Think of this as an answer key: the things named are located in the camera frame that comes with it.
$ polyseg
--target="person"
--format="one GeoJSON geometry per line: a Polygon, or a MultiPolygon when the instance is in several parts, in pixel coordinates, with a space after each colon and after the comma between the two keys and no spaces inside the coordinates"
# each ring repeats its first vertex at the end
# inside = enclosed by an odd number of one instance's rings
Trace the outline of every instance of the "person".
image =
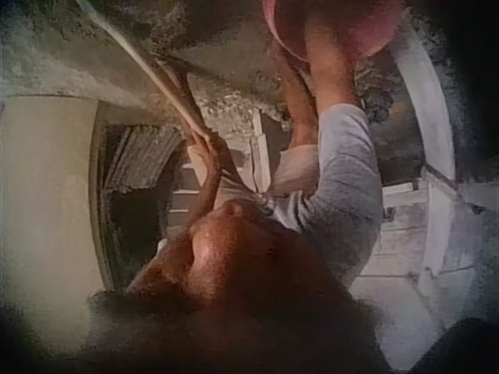
{"type": "Polygon", "coordinates": [[[315,100],[283,50],[271,52],[293,135],[269,191],[244,186],[216,133],[188,133],[203,184],[182,232],[126,292],[91,298],[94,372],[389,371],[348,293],[382,215],[353,63],[319,9],[303,29],[315,100]]]}

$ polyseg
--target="wall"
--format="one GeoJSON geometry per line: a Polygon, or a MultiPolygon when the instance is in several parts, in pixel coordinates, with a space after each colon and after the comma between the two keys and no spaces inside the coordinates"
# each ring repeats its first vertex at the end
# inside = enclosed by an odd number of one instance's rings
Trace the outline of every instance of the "wall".
{"type": "Polygon", "coordinates": [[[20,97],[2,114],[2,304],[53,351],[87,334],[87,297],[103,288],[89,213],[98,101],[20,97]]]}

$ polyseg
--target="hand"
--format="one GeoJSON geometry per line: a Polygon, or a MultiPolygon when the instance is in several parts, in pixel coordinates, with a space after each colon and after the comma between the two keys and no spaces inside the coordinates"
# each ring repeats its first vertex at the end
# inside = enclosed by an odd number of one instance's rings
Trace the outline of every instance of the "hand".
{"type": "Polygon", "coordinates": [[[211,130],[202,136],[193,131],[196,152],[203,159],[207,169],[207,175],[220,176],[224,157],[230,152],[227,143],[211,130]]]}

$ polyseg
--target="pink container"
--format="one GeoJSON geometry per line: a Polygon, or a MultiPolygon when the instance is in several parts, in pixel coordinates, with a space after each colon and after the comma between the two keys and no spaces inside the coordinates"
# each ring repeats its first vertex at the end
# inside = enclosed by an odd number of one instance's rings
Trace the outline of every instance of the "pink container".
{"type": "MultiPolygon", "coordinates": [[[[263,0],[264,15],[275,39],[293,56],[306,62],[303,7],[307,0],[263,0]]],[[[394,36],[401,19],[400,0],[345,0],[338,13],[350,57],[359,61],[380,51],[394,36]]]]}

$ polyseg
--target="man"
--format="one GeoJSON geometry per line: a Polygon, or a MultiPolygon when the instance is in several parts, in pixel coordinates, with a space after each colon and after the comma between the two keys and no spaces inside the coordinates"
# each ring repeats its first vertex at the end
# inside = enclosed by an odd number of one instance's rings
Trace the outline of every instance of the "man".
{"type": "Polygon", "coordinates": [[[353,66],[329,22],[315,10],[304,23],[315,105],[273,49],[294,132],[270,191],[244,186],[216,134],[192,133],[203,184],[182,233],[124,295],[92,298],[87,362],[141,372],[389,370],[347,292],[376,240],[382,199],[353,66]]]}

